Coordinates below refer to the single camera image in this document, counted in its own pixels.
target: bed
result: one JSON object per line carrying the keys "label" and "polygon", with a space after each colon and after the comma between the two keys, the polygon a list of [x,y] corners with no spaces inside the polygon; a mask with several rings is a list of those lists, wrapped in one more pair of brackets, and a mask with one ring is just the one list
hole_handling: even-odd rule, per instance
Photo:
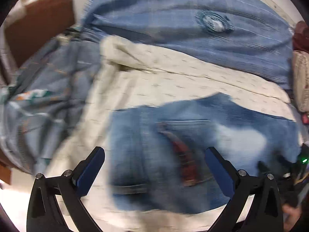
{"label": "bed", "polygon": [[[272,7],[290,26],[294,25],[293,20],[277,4],[271,0],[262,1]],[[89,39],[91,39],[91,34],[87,32],[84,35],[83,41],[89,41]],[[96,38],[92,38],[92,41],[100,42]],[[101,49],[97,49],[95,55],[98,55],[100,51],[101,55],[105,57],[104,62],[96,64],[95,70],[92,71],[91,77],[94,79],[94,82],[88,96],[87,92],[83,95],[83,98],[87,97],[87,99],[81,120],[71,133],[71,137],[61,144],[61,147],[54,155],[47,168],[47,176],[59,175],[66,169],[74,168],[80,160],[87,157],[96,145],[105,148],[108,158],[109,149],[106,132],[108,119],[110,113],[119,108],[134,107],[142,104],[158,106],[170,101],[206,97],[217,92],[223,92],[230,95],[235,103],[245,108],[295,120],[288,106],[289,98],[278,85],[254,74],[222,68],[208,62],[200,61],[190,55],[163,48],[166,46],[146,44],[147,42],[145,44],[135,44],[125,38],[113,36],[108,36],[104,41],[101,41]],[[141,59],[140,57],[133,60],[130,59],[132,56],[138,57],[143,52],[152,52],[153,55],[144,57],[146,59]],[[172,66],[167,66],[166,64],[169,64],[167,56],[172,56],[173,60],[178,60],[180,69],[175,70]],[[147,60],[155,63],[156,58],[159,58],[160,62],[157,63],[155,68],[161,70],[161,72],[154,74],[151,72],[151,69],[141,71],[141,64],[146,64],[149,67]],[[86,59],[80,61],[81,64],[87,63]],[[183,62],[192,63],[194,68],[181,70],[181,67],[184,67]],[[120,69],[120,65],[129,66],[129,72],[123,72]],[[198,81],[192,82],[190,78],[199,77],[200,73],[207,74],[207,76],[201,76]],[[165,83],[163,88],[159,86],[149,88],[150,83],[145,83],[145,80],[152,81],[151,85],[158,84],[158,81],[161,80]],[[172,87],[171,81],[174,80],[177,80],[177,84],[180,85],[188,84],[188,88],[185,89],[181,86]],[[192,89],[196,88],[202,90],[197,90],[192,94]],[[149,92],[156,96],[147,97]],[[54,150],[58,146],[58,143],[54,144]],[[157,231],[159,229],[167,231],[201,231],[208,229],[223,209],[223,207],[220,207],[197,215],[175,214],[159,210],[149,212],[118,211],[109,197],[106,184],[108,161],[107,159],[103,165],[89,195],[83,200],[89,213],[103,230],[106,227],[116,227],[129,231]],[[73,224],[65,211],[64,205],[61,204],[61,200],[59,200],[59,203],[64,217],[72,229]],[[250,200],[248,200],[240,220],[245,218],[249,207]]]}

